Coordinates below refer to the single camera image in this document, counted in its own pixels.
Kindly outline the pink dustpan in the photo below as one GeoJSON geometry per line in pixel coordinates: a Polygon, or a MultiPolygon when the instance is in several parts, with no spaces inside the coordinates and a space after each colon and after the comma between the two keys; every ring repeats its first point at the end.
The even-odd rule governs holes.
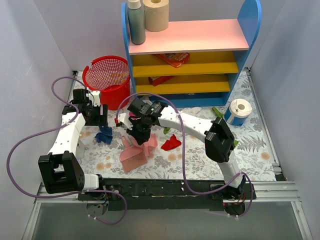
{"type": "Polygon", "coordinates": [[[157,135],[155,133],[151,133],[149,140],[142,144],[138,144],[133,136],[130,136],[130,140],[134,146],[143,149],[147,158],[152,155],[152,151],[158,146],[157,135]]]}

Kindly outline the pink hand brush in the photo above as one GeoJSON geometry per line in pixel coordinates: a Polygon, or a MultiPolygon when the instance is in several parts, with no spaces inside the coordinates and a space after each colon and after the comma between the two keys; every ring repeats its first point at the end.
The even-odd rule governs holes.
{"type": "Polygon", "coordinates": [[[142,148],[131,146],[125,136],[121,136],[125,149],[121,152],[119,159],[125,173],[128,173],[138,167],[148,163],[142,148]]]}

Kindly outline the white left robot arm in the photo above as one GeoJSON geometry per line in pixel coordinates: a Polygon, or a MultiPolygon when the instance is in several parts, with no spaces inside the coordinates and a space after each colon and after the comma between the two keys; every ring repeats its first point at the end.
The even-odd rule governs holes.
{"type": "Polygon", "coordinates": [[[81,131],[85,126],[108,126],[108,106],[100,102],[100,91],[73,90],[73,99],[62,111],[62,128],[48,154],[39,157],[38,166],[49,194],[89,191],[95,200],[106,196],[106,187],[97,174],[86,174],[79,160],[85,156],[81,131]]]}

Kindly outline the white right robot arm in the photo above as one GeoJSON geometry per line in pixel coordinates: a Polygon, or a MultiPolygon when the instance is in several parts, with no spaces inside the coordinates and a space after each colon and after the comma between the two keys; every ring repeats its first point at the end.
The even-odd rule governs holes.
{"type": "Polygon", "coordinates": [[[121,113],[118,120],[127,127],[126,132],[138,145],[149,140],[154,125],[194,136],[204,143],[206,156],[218,164],[227,195],[232,199],[243,195],[246,178],[235,159],[235,138],[223,118],[203,119],[179,111],[172,102],[148,104],[140,98],[135,98],[127,109],[133,115],[121,113]]]}

